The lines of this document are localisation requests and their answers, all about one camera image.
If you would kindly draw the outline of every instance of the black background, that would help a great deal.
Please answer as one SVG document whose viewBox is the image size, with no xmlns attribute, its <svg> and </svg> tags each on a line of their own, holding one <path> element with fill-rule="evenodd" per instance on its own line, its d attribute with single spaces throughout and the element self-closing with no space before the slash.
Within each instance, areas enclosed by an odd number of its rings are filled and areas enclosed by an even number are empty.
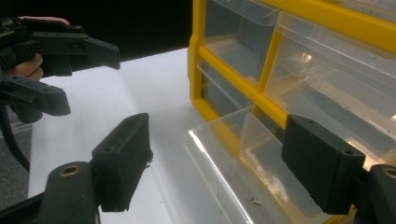
<svg viewBox="0 0 396 224">
<path fill-rule="evenodd" d="M 81 25 L 87 35 L 120 48 L 128 61 L 189 45 L 192 0 L 14 0 L 15 16 L 54 16 Z M 72 60 L 74 70 L 93 67 Z"/>
</svg>

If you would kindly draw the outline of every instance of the white table surface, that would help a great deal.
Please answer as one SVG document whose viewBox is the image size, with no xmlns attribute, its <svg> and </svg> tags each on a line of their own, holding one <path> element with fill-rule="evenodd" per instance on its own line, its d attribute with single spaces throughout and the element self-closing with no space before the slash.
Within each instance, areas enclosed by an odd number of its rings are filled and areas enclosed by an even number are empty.
<svg viewBox="0 0 396 224">
<path fill-rule="evenodd" d="M 147 112 L 154 160 L 130 210 L 101 212 L 102 223 L 224 223 L 183 146 L 187 131 L 205 122 L 189 98 L 186 49 L 125 62 L 120 70 L 97 67 L 41 81 L 64 89 L 72 113 L 44 115 L 33 125 L 30 197 L 44 191 L 50 171 L 89 161 L 123 119 Z"/>
</svg>

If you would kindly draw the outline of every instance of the transparent drawer front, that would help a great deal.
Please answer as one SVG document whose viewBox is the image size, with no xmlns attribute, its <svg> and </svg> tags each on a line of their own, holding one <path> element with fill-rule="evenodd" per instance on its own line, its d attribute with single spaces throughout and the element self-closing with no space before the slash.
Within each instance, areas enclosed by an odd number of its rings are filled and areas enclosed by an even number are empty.
<svg viewBox="0 0 396 224">
<path fill-rule="evenodd" d="M 190 130 L 185 138 L 186 149 L 230 223 L 329 220 L 282 161 L 281 143 L 249 111 Z"/>
<path fill-rule="evenodd" d="M 204 74 L 202 97 L 219 116 L 251 105 L 249 99 L 208 62 L 200 59 L 198 69 Z"/>
<path fill-rule="evenodd" d="M 287 13 L 265 94 L 311 118 L 368 157 L 396 163 L 396 55 Z"/>
<path fill-rule="evenodd" d="M 250 84 L 257 85 L 277 9 L 256 1 L 208 0 L 205 45 Z"/>
</svg>

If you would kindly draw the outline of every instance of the storage drawer cabinet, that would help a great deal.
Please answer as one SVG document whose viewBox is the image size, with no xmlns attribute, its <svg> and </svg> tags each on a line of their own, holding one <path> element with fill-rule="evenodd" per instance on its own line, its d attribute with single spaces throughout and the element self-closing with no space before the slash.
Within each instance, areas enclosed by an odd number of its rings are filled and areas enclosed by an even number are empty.
<svg viewBox="0 0 396 224">
<path fill-rule="evenodd" d="M 396 165 L 394 2 L 193 6 L 191 102 L 211 122 L 190 130 L 185 146 L 221 211 L 230 223 L 350 221 L 353 207 L 349 216 L 322 213 L 282 161 L 286 118 L 338 135 L 366 155 L 366 170 Z"/>
</svg>

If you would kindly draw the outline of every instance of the finger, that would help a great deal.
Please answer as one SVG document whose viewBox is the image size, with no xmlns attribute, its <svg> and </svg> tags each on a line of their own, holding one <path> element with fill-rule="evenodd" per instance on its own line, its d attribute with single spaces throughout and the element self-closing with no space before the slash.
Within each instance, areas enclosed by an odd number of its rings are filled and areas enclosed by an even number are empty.
<svg viewBox="0 0 396 224">
<path fill-rule="evenodd" d="M 66 25 L 70 25 L 70 22 L 59 17 L 30 17 L 30 16 L 22 16 L 21 19 L 28 18 L 28 19 L 36 19 L 36 20 L 44 20 L 44 21 L 61 21 Z"/>
<path fill-rule="evenodd" d="M 6 79 L 10 79 L 12 77 L 15 77 L 16 75 L 14 73 L 11 73 L 10 70 L 7 70 L 6 72 L 4 72 L 4 76 L 6 77 Z"/>
<path fill-rule="evenodd" d="M 34 81 L 40 80 L 44 75 L 43 69 L 41 67 L 37 67 L 37 69 L 28 77 Z"/>
<path fill-rule="evenodd" d="M 31 60 L 18 64 L 11 71 L 13 71 L 14 75 L 29 77 L 42 63 L 43 57 L 40 54 L 36 54 Z"/>
</svg>

